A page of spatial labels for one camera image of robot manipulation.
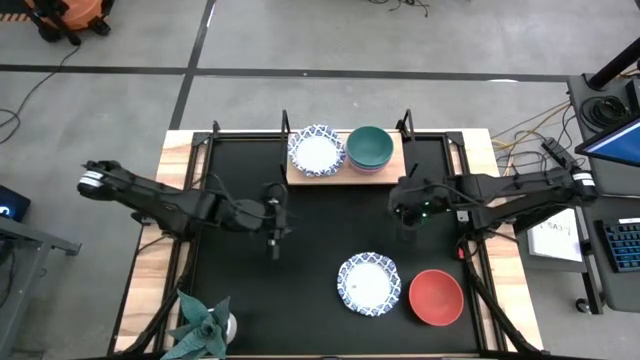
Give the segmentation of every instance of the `stacked bowls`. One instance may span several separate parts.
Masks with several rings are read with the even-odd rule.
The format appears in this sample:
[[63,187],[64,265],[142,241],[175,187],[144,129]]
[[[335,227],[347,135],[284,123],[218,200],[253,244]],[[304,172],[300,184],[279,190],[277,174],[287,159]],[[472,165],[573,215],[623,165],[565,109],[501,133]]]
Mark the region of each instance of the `stacked bowls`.
[[355,129],[347,139],[349,165],[361,174],[374,174],[391,160],[393,141],[391,136],[375,126]]

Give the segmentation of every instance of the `red bowl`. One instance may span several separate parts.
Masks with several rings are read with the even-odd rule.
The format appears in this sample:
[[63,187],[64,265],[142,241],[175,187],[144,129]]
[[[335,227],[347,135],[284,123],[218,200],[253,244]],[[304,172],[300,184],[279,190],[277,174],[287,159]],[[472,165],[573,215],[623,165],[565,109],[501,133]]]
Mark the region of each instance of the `red bowl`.
[[420,320],[433,326],[447,326],[462,314],[464,297],[451,275],[425,270],[409,286],[409,303]]

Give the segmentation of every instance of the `wooden shelf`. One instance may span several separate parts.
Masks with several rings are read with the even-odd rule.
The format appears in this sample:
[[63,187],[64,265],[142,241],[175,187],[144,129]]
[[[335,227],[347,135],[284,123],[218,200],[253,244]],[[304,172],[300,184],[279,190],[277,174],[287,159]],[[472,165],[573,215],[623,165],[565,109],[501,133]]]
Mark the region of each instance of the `wooden shelf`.
[[[289,185],[380,185],[397,184],[398,178],[406,175],[402,136],[398,130],[387,130],[393,140],[393,154],[384,169],[375,174],[360,174],[353,170],[345,159],[340,170],[333,176],[305,176],[287,158],[287,182]],[[338,130],[340,139],[346,144],[351,130]]]

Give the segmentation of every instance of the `orange vacuum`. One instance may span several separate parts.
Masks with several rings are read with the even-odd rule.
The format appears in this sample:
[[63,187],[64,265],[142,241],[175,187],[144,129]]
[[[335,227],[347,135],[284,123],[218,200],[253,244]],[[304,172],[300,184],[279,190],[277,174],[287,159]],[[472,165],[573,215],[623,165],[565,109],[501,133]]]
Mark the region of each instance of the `orange vacuum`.
[[104,21],[114,0],[25,0],[27,16],[38,27],[47,42],[67,37],[78,46],[81,41],[75,31],[91,29],[106,36],[111,28]]

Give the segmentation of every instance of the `green plant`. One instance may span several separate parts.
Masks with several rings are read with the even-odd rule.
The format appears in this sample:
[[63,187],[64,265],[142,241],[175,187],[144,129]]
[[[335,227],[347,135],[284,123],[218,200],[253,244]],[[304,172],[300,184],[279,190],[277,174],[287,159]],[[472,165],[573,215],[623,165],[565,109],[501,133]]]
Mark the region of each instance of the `green plant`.
[[167,332],[179,342],[161,360],[197,360],[207,353],[218,359],[226,358],[229,298],[222,300],[210,313],[198,299],[180,290],[178,296],[182,314],[189,324]]

